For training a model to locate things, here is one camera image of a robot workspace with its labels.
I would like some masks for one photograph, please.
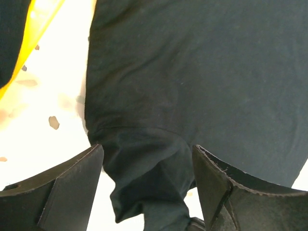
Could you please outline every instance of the yellow object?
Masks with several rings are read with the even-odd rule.
[[[14,81],[30,53],[36,47],[64,0],[32,0],[29,6],[23,43],[10,82],[0,89],[0,99]]]

